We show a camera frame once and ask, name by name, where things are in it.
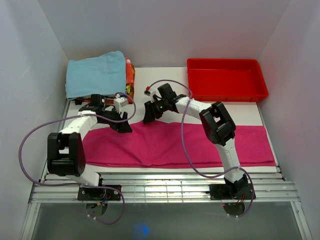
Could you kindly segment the pink trousers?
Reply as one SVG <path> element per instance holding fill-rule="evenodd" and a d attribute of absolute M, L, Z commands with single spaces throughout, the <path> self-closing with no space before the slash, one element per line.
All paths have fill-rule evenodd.
<path fill-rule="evenodd" d="M 186 169 L 221 167 L 217 148 L 207 139 L 201 124 L 155 121 L 131 125 L 132 133 L 109 127 L 91 130 L 82 143 L 87 164 L 113 168 Z M 242 167 L 275 166 L 275 158 L 263 126 L 237 126 L 235 148 Z"/>

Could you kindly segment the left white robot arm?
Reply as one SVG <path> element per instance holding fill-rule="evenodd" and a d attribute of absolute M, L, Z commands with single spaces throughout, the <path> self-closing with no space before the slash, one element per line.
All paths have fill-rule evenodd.
<path fill-rule="evenodd" d="M 106 124 L 120 134 L 132 133 L 128 113 L 123 107 L 128 99 L 119 94 L 105 98 L 93 94 L 89 103 L 82 106 L 73 121 L 60 132 L 47 138 L 47 170 L 50 174 L 67 177 L 82 186 L 90 186 L 88 193 L 100 200 L 106 195 L 106 187 L 100 184 L 100 175 L 86 168 L 83 139 L 97 124 Z"/>

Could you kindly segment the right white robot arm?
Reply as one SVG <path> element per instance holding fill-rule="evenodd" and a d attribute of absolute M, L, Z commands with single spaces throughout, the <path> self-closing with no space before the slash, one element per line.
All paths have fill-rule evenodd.
<path fill-rule="evenodd" d="M 201 121 L 205 136 L 217 148 L 224 169 L 226 194 L 237 199 L 248 186 L 248 178 L 241 170 L 235 146 L 236 125 L 220 101 L 213 104 L 204 103 L 184 94 L 177 95 L 170 84 L 165 83 L 158 87 L 160 96 L 150 86 L 146 87 L 144 94 L 149 101 L 144 104 L 145 114 L 143 123 L 149 124 L 162 117 L 166 111 L 191 116 Z"/>

